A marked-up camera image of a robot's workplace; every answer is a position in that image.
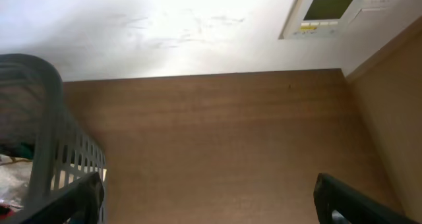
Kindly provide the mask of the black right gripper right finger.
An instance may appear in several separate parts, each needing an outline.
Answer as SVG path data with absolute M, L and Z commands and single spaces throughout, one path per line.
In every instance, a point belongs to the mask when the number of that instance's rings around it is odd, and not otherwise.
M 327 173 L 318 174 L 313 198 L 323 224 L 417 224 Z

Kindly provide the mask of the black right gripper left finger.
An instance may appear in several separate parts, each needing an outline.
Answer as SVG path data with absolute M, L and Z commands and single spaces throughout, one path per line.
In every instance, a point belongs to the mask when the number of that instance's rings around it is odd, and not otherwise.
M 49 198 L 26 206 L 2 223 L 48 224 L 84 223 L 105 221 L 105 188 L 100 174 L 91 172 L 58 190 Z

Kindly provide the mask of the green Nescafe coffee bag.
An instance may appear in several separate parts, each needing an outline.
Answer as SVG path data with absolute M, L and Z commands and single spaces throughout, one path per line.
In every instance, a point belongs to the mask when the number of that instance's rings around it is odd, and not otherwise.
M 33 160 L 34 145 L 24 142 L 14 144 L 1 144 L 1 154 L 9 157 L 18 157 Z

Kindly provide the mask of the beige cookie bag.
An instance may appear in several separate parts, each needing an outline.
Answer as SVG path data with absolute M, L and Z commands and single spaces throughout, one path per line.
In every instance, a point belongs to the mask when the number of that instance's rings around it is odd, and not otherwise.
M 1 155 L 1 204 L 23 208 L 31 172 L 30 160 Z

